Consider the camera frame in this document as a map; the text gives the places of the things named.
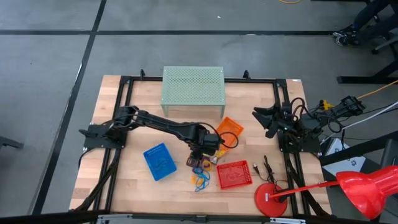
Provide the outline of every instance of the lamp shade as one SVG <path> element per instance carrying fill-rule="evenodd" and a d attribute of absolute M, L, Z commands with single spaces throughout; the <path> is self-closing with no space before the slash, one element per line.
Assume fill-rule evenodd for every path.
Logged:
<path fill-rule="evenodd" d="M 386 198 L 398 193 L 398 166 L 388 166 L 371 174 L 343 171 L 337 181 L 348 199 L 368 219 L 384 209 Z"/>

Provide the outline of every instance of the desk leg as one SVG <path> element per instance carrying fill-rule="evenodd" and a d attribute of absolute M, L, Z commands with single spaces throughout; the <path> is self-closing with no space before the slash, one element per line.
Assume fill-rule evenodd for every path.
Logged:
<path fill-rule="evenodd" d="M 225 109 L 225 106 L 221 106 L 221 108 L 220 108 L 220 118 L 221 118 L 221 119 L 222 119 L 223 116 L 224 116 L 224 109 Z"/>
<path fill-rule="evenodd" d="M 169 106 L 168 105 L 162 105 L 162 110 L 163 110 L 164 116 L 167 117 L 169 115 Z"/>

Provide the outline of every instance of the gray floor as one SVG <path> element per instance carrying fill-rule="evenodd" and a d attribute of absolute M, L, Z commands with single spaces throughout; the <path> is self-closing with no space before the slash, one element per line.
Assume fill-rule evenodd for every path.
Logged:
<path fill-rule="evenodd" d="M 0 1 L 0 29 L 91 30 L 99 0 Z M 364 7 L 355 2 L 295 5 L 277 0 L 108 0 L 100 30 L 333 30 L 350 23 Z M 382 13 L 388 15 L 389 9 Z M 25 143 L 0 150 L 0 216 L 28 212 L 65 109 L 88 36 L 0 35 L 0 135 Z M 228 77 L 249 70 L 253 78 L 299 78 L 308 104 L 338 102 L 379 85 L 339 85 L 338 75 L 372 75 L 392 60 L 383 50 L 341 48 L 331 37 L 237 35 L 97 36 L 65 136 L 44 212 L 68 209 L 83 136 L 103 75 L 162 75 L 166 65 L 223 66 Z M 395 101 L 390 87 L 364 99 L 369 109 Z M 397 113 L 347 130 L 346 136 L 375 138 L 395 131 Z M 349 140 L 348 144 L 360 141 Z M 369 157 L 377 160 L 380 152 Z M 333 213 L 361 218 L 338 189 L 329 189 Z M 397 220 L 385 212 L 382 221 Z"/>

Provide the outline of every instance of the lamp base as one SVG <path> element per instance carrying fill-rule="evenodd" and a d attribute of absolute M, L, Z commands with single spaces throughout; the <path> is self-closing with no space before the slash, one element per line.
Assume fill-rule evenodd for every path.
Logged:
<path fill-rule="evenodd" d="M 268 197 L 268 201 L 266 201 L 266 194 L 270 196 L 274 194 L 274 190 L 282 189 L 278 185 L 267 183 L 260 185 L 257 188 L 256 193 L 254 193 L 254 201 L 258 210 L 268 217 L 279 217 L 285 213 L 287 208 L 287 200 L 279 202 L 277 197 Z"/>

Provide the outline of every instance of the orange basket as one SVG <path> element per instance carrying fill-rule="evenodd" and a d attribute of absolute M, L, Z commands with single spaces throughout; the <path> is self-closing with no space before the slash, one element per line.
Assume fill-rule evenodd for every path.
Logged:
<path fill-rule="evenodd" d="M 243 127 L 227 116 L 224 118 L 223 122 L 221 122 L 221 124 L 217 128 L 218 134 L 222 134 L 225 132 L 232 132 L 236 136 L 239 136 L 242 133 L 242 131 Z M 223 134 L 221 138 L 225 141 L 224 144 L 229 147 L 233 147 L 236 144 L 236 138 L 232 134 Z M 223 145 L 220 145 L 220 150 L 228 151 L 230 149 Z"/>

